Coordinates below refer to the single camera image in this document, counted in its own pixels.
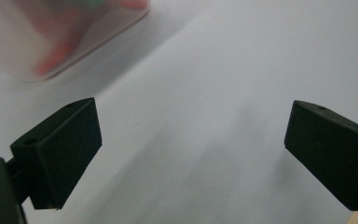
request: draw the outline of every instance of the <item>white table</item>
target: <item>white table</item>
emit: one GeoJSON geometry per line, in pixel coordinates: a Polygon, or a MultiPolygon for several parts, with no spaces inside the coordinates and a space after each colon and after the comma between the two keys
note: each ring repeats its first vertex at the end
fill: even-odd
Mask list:
{"type": "Polygon", "coordinates": [[[358,1],[153,0],[145,20],[51,80],[0,70],[0,157],[94,96],[103,147],[61,211],[29,223],[346,223],[286,149],[294,100],[358,122],[358,1]]]}

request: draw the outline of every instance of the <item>translucent plastic container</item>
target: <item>translucent plastic container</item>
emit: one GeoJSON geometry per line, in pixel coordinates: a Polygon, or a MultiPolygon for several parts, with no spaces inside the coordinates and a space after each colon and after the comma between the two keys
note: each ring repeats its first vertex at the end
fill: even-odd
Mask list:
{"type": "Polygon", "coordinates": [[[150,0],[0,0],[0,68],[23,80],[59,74],[147,12],[150,0]]]}

